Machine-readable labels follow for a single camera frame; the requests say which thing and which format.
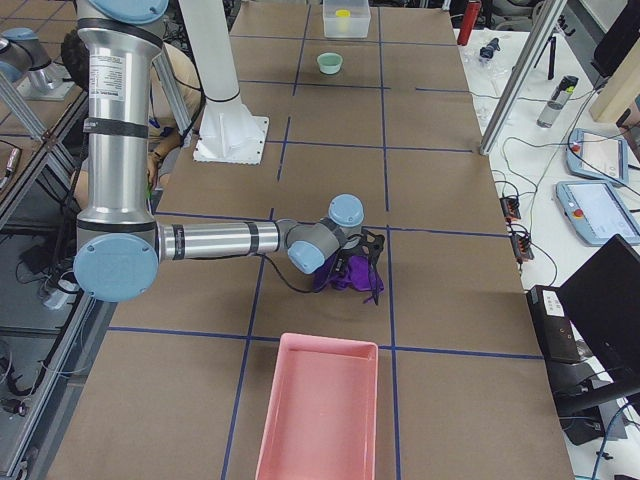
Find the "purple microfibre cloth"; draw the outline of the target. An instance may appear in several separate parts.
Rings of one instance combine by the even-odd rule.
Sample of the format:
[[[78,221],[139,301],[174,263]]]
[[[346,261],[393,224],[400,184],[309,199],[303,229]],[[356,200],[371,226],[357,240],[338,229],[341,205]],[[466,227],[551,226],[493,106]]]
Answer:
[[[367,293],[364,303],[379,304],[380,294],[384,291],[384,283],[375,268],[371,268],[367,261],[359,256],[353,256],[345,274],[335,274],[333,264],[336,254],[332,255],[315,273],[312,290],[320,292],[325,288],[337,291],[354,290]]]

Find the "mint green bowl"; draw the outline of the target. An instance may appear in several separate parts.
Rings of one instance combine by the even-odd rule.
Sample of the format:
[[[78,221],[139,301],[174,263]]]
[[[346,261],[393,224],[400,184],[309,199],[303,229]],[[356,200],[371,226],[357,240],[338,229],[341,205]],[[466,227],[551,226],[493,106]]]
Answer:
[[[324,75],[336,75],[343,65],[343,57],[336,52],[324,52],[317,56],[316,63]]]

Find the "clear plastic storage box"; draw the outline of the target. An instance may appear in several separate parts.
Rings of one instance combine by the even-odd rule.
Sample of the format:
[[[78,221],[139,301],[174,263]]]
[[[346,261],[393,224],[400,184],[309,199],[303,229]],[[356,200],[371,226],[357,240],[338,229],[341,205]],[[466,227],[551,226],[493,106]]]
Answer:
[[[338,9],[350,10],[351,16],[337,18]],[[365,39],[368,36],[371,12],[367,0],[324,0],[322,15],[327,38]]]

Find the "pink plastic bin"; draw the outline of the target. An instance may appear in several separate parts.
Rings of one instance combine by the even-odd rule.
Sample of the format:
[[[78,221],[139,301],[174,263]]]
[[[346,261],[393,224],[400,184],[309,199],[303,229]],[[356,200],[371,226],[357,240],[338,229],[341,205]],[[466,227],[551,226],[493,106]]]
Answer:
[[[378,346],[280,338],[257,479],[373,479]]]

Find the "person in tan shirt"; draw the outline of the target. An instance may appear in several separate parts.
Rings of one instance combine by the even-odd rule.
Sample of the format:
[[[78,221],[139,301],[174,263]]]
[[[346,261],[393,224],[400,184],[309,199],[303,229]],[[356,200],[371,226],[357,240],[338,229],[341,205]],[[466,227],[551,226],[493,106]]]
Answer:
[[[168,57],[187,113],[201,105],[193,62],[144,28],[106,19],[82,19],[61,47],[74,82],[89,95],[90,153],[75,198],[82,217],[132,218],[146,210],[146,194],[168,185],[183,145],[178,120],[154,61]]]

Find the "near teach pendant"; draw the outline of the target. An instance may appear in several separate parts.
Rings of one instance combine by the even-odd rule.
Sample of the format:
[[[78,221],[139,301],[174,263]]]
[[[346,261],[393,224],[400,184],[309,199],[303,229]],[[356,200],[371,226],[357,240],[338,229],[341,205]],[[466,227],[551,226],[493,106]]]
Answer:
[[[606,181],[561,181],[556,198],[577,235],[590,246],[603,246],[614,235],[639,245],[639,223]]]

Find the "teach pendant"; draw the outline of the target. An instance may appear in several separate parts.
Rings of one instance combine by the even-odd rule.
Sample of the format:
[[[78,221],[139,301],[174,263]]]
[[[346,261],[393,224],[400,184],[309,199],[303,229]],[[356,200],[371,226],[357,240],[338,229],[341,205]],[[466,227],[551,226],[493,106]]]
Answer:
[[[614,235],[639,245],[639,223],[606,181],[561,181],[556,198],[577,235],[590,246],[603,246]]]
[[[566,163],[574,175],[627,185],[628,157],[627,142],[619,135],[609,137],[581,128],[574,129],[569,135]]]

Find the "black monitor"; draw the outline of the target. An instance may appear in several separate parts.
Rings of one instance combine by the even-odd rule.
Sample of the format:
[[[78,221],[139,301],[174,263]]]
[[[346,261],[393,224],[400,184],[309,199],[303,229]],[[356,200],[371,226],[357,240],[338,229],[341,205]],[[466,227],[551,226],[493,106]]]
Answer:
[[[572,324],[626,396],[639,393],[639,253],[611,237],[558,289]]]

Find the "far teach pendant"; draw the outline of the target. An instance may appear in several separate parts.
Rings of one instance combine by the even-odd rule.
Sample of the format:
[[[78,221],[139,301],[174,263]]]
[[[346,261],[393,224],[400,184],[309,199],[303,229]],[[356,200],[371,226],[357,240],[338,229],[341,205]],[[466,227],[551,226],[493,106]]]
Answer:
[[[569,135],[566,163],[574,175],[627,185],[628,157],[627,142],[619,135],[609,137],[581,128],[574,129]]]

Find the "clear bottle black cap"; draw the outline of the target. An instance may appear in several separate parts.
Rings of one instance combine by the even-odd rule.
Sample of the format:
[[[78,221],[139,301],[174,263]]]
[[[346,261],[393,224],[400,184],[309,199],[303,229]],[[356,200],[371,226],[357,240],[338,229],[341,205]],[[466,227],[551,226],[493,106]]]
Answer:
[[[536,124],[539,127],[552,127],[560,112],[571,98],[578,82],[579,79],[576,76],[566,75],[562,78],[536,120]]]

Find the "red water bottle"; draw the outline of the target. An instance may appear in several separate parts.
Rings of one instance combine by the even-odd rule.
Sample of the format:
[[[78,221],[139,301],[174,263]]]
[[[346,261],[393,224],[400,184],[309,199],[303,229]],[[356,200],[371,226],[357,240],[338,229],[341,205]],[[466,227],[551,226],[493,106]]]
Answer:
[[[459,46],[466,46],[468,44],[470,35],[476,24],[477,17],[481,9],[480,0],[468,0],[466,8],[462,17],[462,23],[459,27],[459,33],[457,36],[457,44]]]

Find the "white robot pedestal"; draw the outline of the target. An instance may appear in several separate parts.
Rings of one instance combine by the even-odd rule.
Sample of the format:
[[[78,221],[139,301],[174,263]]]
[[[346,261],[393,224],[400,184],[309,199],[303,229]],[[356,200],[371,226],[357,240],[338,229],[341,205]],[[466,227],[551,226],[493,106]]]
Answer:
[[[194,150],[198,162],[257,165],[269,119],[244,104],[221,1],[179,3],[206,100]]]

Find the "aluminium frame post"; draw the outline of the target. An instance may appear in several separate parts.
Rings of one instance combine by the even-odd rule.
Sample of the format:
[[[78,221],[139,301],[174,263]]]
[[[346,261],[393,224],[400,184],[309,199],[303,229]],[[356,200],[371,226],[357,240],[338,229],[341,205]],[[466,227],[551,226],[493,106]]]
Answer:
[[[517,101],[526,77],[533,68],[534,61],[543,51],[547,39],[552,34],[557,19],[566,4],[567,0],[544,2],[482,137],[479,145],[479,153],[481,155],[488,156],[498,140]]]

